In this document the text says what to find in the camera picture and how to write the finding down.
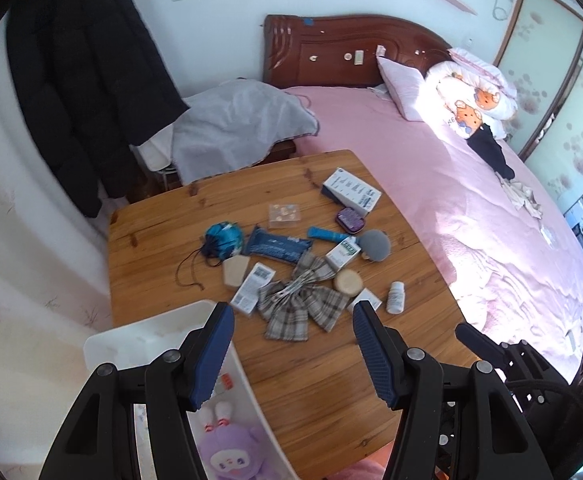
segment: blue packet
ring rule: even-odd
[[[272,235],[260,226],[254,227],[242,254],[258,254],[287,264],[297,264],[302,253],[313,245],[312,240],[291,236]]]

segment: gray blanket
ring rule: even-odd
[[[316,135],[318,121],[296,96],[236,79],[185,99],[172,159],[183,185],[263,160],[274,143]]]

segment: black coat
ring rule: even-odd
[[[84,215],[126,195],[140,145],[186,105],[132,0],[16,0],[6,44],[36,146]]]

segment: purple plush toy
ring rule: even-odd
[[[198,451],[200,458],[216,473],[218,480],[280,480],[280,475],[265,457],[262,428],[246,428],[231,422],[232,406],[216,404],[218,425],[214,426],[213,412],[203,406],[198,414],[205,434]]]

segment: orange bear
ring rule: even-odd
[[[456,122],[461,128],[465,128],[465,133],[470,136],[483,123],[483,115],[479,110],[467,105],[464,101],[456,101]]]
[[[493,110],[500,102],[500,93],[490,94],[489,92],[476,88],[474,99],[478,107],[482,108],[482,110]]]

